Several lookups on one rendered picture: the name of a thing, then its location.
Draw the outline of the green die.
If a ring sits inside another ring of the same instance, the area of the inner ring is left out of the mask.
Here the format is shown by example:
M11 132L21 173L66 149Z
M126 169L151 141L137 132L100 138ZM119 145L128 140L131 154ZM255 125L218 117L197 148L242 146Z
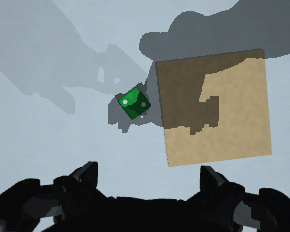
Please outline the green die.
M122 96L118 103L132 120L151 107L150 102L138 87L134 87Z

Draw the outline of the tan flat mat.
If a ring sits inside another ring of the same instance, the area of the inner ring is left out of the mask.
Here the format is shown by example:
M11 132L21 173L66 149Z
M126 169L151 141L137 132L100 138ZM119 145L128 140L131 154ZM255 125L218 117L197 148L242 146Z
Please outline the tan flat mat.
M264 49L156 66L169 167L272 155Z

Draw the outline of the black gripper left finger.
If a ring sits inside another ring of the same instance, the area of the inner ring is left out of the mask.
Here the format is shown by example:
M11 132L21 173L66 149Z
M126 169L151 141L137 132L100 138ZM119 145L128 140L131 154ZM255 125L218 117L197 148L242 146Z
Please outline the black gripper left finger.
M70 175L57 177L51 185L28 178L0 194L0 232L33 232L40 218L54 224L72 216L107 207L124 206L96 187L98 162L88 161Z

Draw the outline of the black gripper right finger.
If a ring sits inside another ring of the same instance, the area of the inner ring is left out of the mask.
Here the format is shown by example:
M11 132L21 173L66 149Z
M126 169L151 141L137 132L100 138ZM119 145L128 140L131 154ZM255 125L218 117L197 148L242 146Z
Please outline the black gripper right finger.
M166 209L217 222L232 232L242 232L243 226L257 232L290 232L289 197L272 188L260 188L259 195L247 193L244 186L228 181L211 166L200 168L198 193Z

